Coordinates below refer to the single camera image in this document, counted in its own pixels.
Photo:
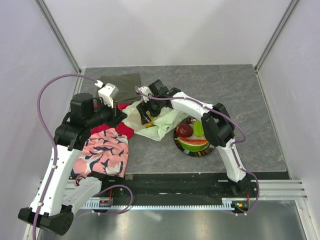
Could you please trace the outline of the yellow fake fruit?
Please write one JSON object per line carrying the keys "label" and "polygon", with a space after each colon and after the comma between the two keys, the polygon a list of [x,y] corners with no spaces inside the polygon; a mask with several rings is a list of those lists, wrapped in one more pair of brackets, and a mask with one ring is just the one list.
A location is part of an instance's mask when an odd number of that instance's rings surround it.
{"label": "yellow fake fruit", "polygon": [[150,122],[145,124],[145,128],[150,128],[150,127],[152,127],[154,125],[154,123],[153,123],[154,117],[152,115],[149,115],[148,117],[150,119]]}

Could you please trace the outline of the green avocado print plastic bag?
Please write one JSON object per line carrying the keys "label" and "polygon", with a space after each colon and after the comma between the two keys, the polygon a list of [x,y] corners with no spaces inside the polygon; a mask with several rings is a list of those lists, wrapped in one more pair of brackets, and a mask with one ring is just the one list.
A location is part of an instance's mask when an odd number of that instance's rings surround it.
{"label": "green avocado print plastic bag", "polygon": [[151,119],[151,122],[142,124],[141,115],[137,109],[137,106],[141,102],[142,100],[136,101],[123,110],[127,114],[127,118],[123,123],[133,129],[135,134],[154,141],[161,141],[167,133],[174,130],[178,124],[189,116],[180,110],[164,107],[157,117],[152,117],[148,112],[147,115]]}

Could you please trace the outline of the dark red fake apple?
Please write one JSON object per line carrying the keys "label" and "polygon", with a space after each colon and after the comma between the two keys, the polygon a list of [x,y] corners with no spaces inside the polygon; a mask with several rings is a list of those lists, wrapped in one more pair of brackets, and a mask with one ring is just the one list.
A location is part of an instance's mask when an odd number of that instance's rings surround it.
{"label": "dark red fake apple", "polygon": [[175,133],[178,137],[188,138],[194,133],[193,128],[187,123],[180,123],[176,129]]}

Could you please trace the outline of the green fake starfruit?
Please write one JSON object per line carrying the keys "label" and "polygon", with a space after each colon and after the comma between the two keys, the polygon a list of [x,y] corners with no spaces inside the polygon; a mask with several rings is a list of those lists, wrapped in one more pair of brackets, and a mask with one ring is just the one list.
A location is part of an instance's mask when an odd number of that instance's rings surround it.
{"label": "green fake starfruit", "polygon": [[202,137],[204,135],[203,125],[202,125],[202,122],[200,120],[196,120],[194,122],[194,124],[193,124],[193,133],[197,137]]}

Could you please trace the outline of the fake watermelon slice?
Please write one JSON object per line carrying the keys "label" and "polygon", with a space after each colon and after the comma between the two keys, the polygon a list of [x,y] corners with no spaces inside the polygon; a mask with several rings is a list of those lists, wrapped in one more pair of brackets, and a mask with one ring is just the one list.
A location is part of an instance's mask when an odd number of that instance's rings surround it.
{"label": "fake watermelon slice", "polygon": [[190,152],[203,151],[210,145],[206,139],[191,139],[179,136],[177,140],[183,149]]}

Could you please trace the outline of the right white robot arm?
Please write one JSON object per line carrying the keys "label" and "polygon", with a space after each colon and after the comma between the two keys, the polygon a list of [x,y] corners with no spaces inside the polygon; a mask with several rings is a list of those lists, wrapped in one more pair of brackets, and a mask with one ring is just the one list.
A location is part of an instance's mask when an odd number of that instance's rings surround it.
{"label": "right white robot arm", "polygon": [[247,191],[250,179],[238,154],[234,133],[239,125],[230,118],[223,104],[196,100],[175,87],[168,89],[159,79],[149,86],[136,86],[135,91],[143,98],[143,107],[139,112],[144,122],[150,120],[147,112],[155,116],[164,107],[182,111],[199,120],[205,139],[218,150],[222,158],[230,193],[240,197]]}

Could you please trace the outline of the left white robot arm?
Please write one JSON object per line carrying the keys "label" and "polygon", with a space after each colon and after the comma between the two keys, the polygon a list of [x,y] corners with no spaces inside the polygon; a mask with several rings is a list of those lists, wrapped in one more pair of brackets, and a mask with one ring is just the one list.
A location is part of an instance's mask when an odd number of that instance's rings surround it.
{"label": "left white robot arm", "polygon": [[62,236],[84,203],[96,194],[106,196],[110,185],[102,178],[123,177],[127,165],[128,139],[116,131],[126,117],[110,94],[99,93],[97,99],[76,94],[50,137],[51,159],[38,193],[18,218]]}

